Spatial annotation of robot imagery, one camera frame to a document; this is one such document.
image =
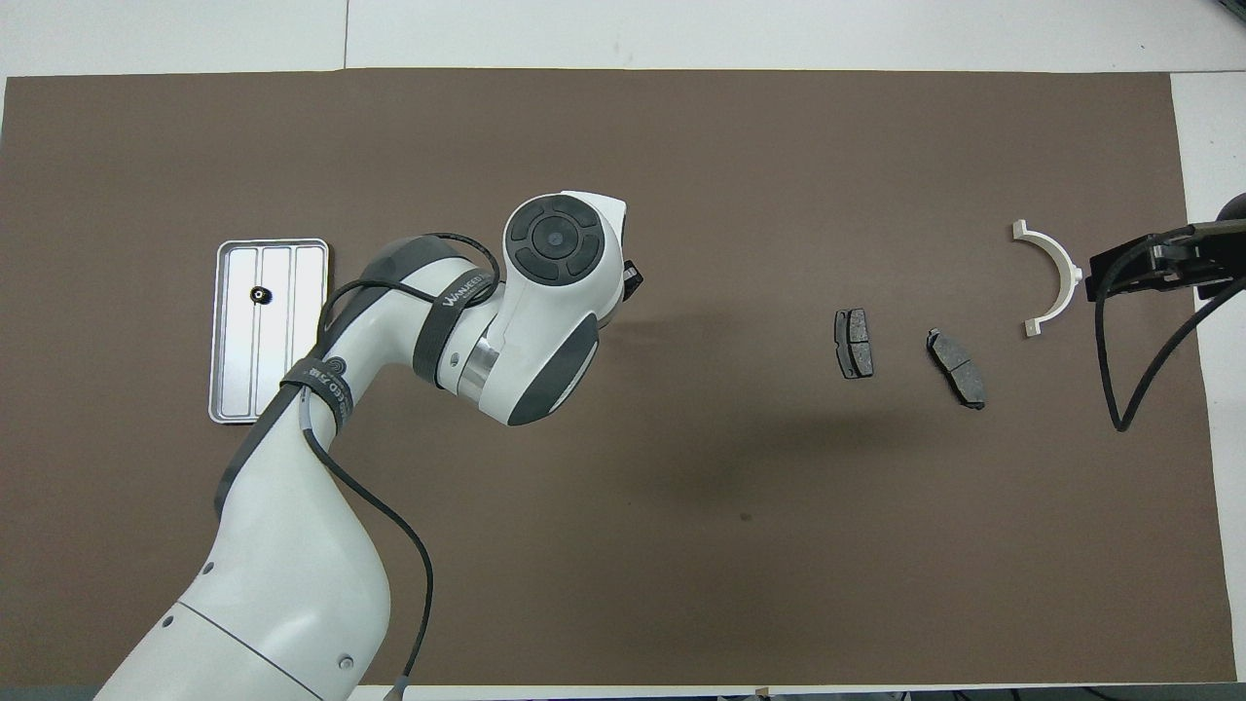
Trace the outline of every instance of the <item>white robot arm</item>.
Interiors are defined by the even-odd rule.
[[[388,245],[248,435],[217,494],[221,528],[191,586],[113,672],[97,700],[345,700],[389,623],[371,540],[305,441],[328,448],[388,364],[508,426],[574,390],[597,329],[624,296],[622,200],[532,198],[505,233],[507,280],[442,239]]]

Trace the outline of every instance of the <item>white surface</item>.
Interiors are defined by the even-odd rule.
[[[0,77],[326,71],[345,30],[346,0],[0,0]]]
[[[1052,301],[1052,306],[1043,315],[1025,319],[1022,324],[1027,336],[1038,335],[1043,332],[1043,322],[1054,319],[1073,300],[1073,290],[1082,281],[1082,268],[1073,264],[1069,252],[1058,240],[1045,233],[1029,230],[1025,219],[1013,222],[1013,240],[1025,240],[1045,250],[1060,273],[1060,291],[1057,294],[1055,301]]]
[[[1214,0],[353,0],[346,65],[1246,68]]]
[[[1246,192],[1246,72],[1172,76],[1185,208],[1205,222]],[[1237,679],[1246,679],[1246,293],[1199,324]]]
[[[0,76],[361,66],[1246,70],[1214,0],[0,0]],[[348,50],[344,62],[344,47]],[[1186,204],[1246,189],[1246,75],[1174,76]],[[1246,300],[1199,331],[1239,676],[1246,676]],[[376,687],[384,692],[384,687]],[[771,687],[773,694],[878,687]],[[731,694],[753,687],[412,687],[416,699]],[[356,699],[379,699],[360,690]]]

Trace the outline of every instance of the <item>brake pad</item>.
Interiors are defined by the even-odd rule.
[[[931,359],[952,386],[952,392],[961,405],[971,410],[982,410],[987,406],[987,388],[982,383],[982,374],[954,337],[932,327],[926,336],[926,349],[930,350]]]
[[[873,354],[870,349],[870,329],[865,324],[865,309],[835,311],[835,355],[845,379],[873,377]]]

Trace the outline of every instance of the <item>aluminum tray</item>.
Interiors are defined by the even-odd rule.
[[[221,244],[208,386],[212,421],[255,421],[277,395],[282,376],[315,341],[328,286],[329,245],[319,238]],[[260,300],[252,298],[253,290]]]

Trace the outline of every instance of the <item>brown paper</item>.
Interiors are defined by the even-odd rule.
[[[436,564],[419,684],[1234,676],[1202,381],[1108,421],[1057,273],[1185,220],[1163,75],[376,70],[12,78],[0,144],[0,682],[100,684],[187,586],[245,428],[206,412],[213,260],[323,237],[500,250],[523,199],[627,199],[647,279],[556,416],[390,369],[338,459]],[[834,313],[868,313],[845,381]],[[1192,310],[1113,299],[1119,390]],[[938,326],[981,369],[959,407]],[[394,593],[419,559],[358,501]]]

